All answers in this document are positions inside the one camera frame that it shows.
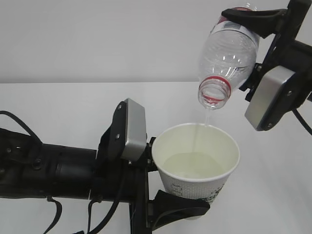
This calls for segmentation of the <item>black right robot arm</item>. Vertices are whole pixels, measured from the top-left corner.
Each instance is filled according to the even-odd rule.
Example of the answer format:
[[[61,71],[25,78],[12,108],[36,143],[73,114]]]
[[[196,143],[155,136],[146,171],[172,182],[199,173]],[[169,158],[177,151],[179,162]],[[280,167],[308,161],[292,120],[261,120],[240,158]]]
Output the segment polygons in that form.
[[[286,9],[247,11],[237,8],[222,11],[222,17],[238,23],[265,39],[273,34],[274,39],[262,63],[255,65],[252,74],[239,87],[249,90],[246,100],[251,101],[263,81],[264,75],[282,66],[294,72],[290,84],[296,95],[289,110],[298,108],[312,91],[312,47],[296,40],[305,16],[311,7],[310,0],[291,0]]]

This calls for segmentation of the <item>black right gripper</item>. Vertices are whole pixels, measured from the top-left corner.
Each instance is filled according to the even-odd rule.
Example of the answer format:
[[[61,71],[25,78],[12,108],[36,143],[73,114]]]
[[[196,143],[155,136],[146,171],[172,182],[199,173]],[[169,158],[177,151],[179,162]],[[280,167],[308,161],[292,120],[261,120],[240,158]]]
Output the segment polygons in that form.
[[[264,39],[271,34],[275,35],[263,62],[255,63],[252,73],[239,87],[243,92],[250,90],[246,101],[251,101],[262,77],[277,66],[294,71],[297,76],[290,81],[292,90],[298,91],[299,100],[308,97],[308,46],[295,40],[307,12],[306,0],[291,0],[287,9],[222,11],[223,17]]]

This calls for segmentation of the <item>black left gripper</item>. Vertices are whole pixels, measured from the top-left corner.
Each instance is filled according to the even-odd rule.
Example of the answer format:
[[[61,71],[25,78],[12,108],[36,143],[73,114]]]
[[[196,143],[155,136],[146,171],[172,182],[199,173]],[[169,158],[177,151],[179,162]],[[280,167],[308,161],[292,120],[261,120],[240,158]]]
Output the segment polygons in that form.
[[[151,156],[156,137],[151,137],[146,143],[138,161],[132,162],[110,155],[110,131],[106,130],[98,146],[90,205],[104,200],[113,204],[103,220],[90,229],[90,233],[98,234],[121,202],[129,204],[132,234],[150,234],[170,223],[206,214],[210,205],[203,199],[182,198],[159,190],[149,201],[148,173],[156,170]]]

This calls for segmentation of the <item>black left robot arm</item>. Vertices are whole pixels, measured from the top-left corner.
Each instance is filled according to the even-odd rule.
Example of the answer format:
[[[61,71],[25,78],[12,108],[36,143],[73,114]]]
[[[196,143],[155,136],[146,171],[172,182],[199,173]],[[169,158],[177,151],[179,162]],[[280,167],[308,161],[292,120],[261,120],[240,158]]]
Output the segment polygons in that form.
[[[148,173],[156,170],[152,143],[139,158],[121,158],[123,146],[105,132],[97,150],[44,144],[33,136],[0,131],[0,196],[8,199],[86,199],[129,204],[130,232],[150,234],[172,222],[202,216],[210,205],[158,191],[149,198]]]

